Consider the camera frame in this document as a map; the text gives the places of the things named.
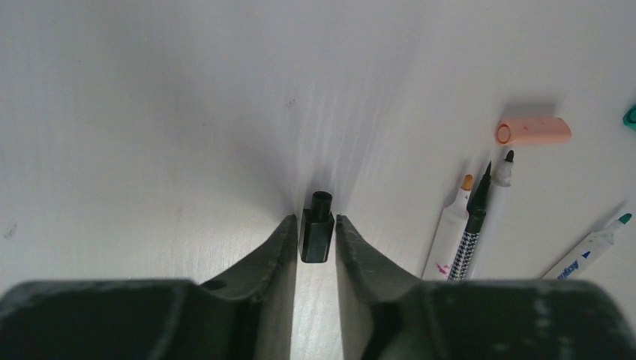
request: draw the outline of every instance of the white surface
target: white surface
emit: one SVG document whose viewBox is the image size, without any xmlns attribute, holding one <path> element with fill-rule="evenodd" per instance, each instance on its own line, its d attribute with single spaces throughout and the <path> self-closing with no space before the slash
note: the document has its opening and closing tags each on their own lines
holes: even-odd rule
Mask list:
<svg viewBox="0 0 636 360">
<path fill-rule="evenodd" d="M 515 149 L 492 261 L 537 278 L 636 213 L 636 1 L 0 1 L 0 287 L 203 281 L 331 191 L 420 275 L 510 101 L 565 145 Z M 593 264 L 636 323 L 636 230 Z M 293 359 L 341 356 L 333 256 L 298 267 Z"/>
</svg>

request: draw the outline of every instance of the white marker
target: white marker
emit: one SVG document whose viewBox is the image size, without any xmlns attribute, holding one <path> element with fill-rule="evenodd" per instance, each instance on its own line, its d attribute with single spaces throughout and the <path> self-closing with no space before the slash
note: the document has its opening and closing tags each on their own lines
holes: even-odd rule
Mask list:
<svg viewBox="0 0 636 360">
<path fill-rule="evenodd" d="M 468 221 L 466 206 L 471 188 L 473 188 L 473 176 L 466 175 L 455 201 L 442 210 L 442 217 L 439 219 L 422 279 L 429 281 L 449 279 L 449 272 Z"/>
<path fill-rule="evenodd" d="M 620 233 L 620 230 L 631 218 L 632 214 L 624 214 L 603 230 L 591 232 L 561 261 L 557 262 L 543 278 L 549 280 L 578 278 L 583 270 L 605 254 L 610 246 L 614 245 L 614 237 Z"/>
<path fill-rule="evenodd" d="M 491 245 L 497 232 L 497 225 L 503 213 L 503 207 L 508 197 L 508 189 L 510 188 L 510 178 L 512 177 L 512 165 L 515 163 L 515 152 L 508 151 L 504 161 L 498 166 L 493 182 L 488 192 L 488 201 L 486 205 L 486 218 L 484 225 L 479 233 L 479 241 L 475 246 L 475 253 L 472 255 L 466 277 L 464 280 L 476 279 L 482 273 L 484 264 L 488 259 Z"/>
</svg>

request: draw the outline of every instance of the orange pen tip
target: orange pen tip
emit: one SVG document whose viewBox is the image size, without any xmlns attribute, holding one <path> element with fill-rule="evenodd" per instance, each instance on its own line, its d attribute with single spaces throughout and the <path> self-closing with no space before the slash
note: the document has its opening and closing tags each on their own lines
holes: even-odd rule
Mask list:
<svg viewBox="0 0 636 360">
<path fill-rule="evenodd" d="M 468 174 L 463 178 L 461 190 L 470 191 L 473 188 L 473 176 Z"/>
</svg>

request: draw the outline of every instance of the peach marker cap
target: peach marker cap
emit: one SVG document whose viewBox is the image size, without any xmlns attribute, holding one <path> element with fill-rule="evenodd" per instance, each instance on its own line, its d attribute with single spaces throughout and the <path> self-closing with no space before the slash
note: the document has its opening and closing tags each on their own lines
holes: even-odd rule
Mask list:
<svg viewBox="0 0 636 360">
<path fill-rule="evenodd" d="M 571 137 L 570 127 L 562 118 L 503 118 L 495 133 L 500 145 L 558 144 Z"/>
</svg>

